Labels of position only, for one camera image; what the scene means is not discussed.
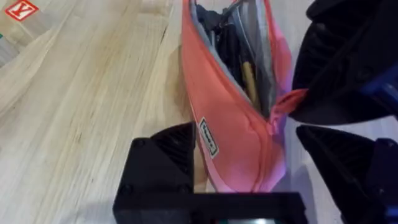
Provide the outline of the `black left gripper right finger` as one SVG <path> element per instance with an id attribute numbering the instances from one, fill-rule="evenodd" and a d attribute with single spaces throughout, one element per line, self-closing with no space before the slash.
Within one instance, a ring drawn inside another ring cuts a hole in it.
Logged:
<path id="1" fill-rule="evenodd" d="M 309 125 L 296 134 L 343 223 L 397 223 L 397 142 Z"/>

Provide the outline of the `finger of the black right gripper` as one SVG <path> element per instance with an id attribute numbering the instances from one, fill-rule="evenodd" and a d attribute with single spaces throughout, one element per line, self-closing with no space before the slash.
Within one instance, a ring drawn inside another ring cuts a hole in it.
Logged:
<path id="1" fill-rule="evenodd" d="M 294 75 L 305 93 L 291 118 L 342 125 L 397 116 L 397 29 L 366 21 L 334 55 L 320 40 L 326 29 L 308 31 Z"/>
<path id="2" fill-rule="evenodd" d="M 293 88 L 345 89 L 397 66 L 397 0 L 314 1 Z"/>

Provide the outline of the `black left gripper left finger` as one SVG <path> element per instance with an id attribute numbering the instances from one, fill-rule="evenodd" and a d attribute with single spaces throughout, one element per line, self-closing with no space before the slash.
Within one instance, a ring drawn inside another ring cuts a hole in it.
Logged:
<path id="1" fill-rule="evenodd" d="M 195 123 L 132 140 L 117 198 L 145 193 L 191 194 L 194 188 Z"/>

